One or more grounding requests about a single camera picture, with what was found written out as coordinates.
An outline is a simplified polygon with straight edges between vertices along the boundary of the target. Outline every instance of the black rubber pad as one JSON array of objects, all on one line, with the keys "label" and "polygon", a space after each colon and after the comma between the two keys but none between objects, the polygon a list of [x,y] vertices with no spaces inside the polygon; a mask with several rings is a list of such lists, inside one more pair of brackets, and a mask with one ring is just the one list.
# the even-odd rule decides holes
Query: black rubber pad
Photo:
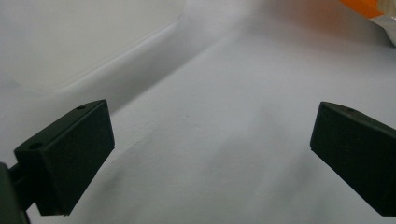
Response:
[{"label": "black rubber pad", "polygon": [[396,131],[354,109],[321,103],[312,150],[382,216],[396,215]]},{"label": "black rubber pad", "polygon": [[103,100],[77,107],[15,149],[40,214],[69,215],[113,148]]}]

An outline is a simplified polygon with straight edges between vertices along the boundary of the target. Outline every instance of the white backdrop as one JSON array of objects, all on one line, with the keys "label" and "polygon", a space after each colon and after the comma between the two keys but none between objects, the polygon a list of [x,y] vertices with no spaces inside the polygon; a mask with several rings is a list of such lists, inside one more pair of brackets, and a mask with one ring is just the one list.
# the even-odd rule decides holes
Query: white backdrop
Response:
[{"label": "white backdrop", "polygon": [[29,88],[56,90],[175,21],[184,2],[1,1],[0,72]]},{"label": "white backdrop", "polygon": [[178,22],[63,89],[0,76],[1,161],[107,98],[116,149],[70,217],[33,206],[33,223],[394,223],[309,140],[320,101],[396,127],[395,50],[335,0],[190,0]]}]

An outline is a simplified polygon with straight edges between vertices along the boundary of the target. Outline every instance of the table surface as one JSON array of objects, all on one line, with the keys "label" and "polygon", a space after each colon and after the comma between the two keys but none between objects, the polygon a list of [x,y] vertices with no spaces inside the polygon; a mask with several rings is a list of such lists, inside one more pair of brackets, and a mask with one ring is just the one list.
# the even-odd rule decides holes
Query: table surface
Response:
[{"label": "table surface", "polygon": [[0,76],[0,157],[106,98],[116,149],[70,217],[33,223],[394,223],[309,146],[328,101],[396,127],[396,49],[338,1],[187,1],[179,20],[57,91]]}]

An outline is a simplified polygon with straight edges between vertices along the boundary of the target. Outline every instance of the screw hole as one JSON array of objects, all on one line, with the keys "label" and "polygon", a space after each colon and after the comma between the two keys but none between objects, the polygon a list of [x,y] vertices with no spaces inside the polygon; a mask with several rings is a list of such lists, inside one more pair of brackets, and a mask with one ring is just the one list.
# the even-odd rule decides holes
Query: screw hole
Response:
[{"label": "screw hole", "polygon": [[29,149],[35,150],[35,149],[42,147],[43,145],[44,144],[42,144],[42,143],[33,143],[32,145],[29,146]]}]

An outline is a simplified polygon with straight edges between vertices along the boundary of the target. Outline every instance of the orange object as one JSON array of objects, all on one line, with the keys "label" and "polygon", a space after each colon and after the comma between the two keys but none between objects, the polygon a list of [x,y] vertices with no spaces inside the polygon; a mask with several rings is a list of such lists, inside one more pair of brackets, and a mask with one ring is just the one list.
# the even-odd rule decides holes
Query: orange object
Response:
[{"label": "orange object", "polygon": [[384,15],[378,10],[378,0],[340,0],[347,7],[361,14],[367,19]]}]

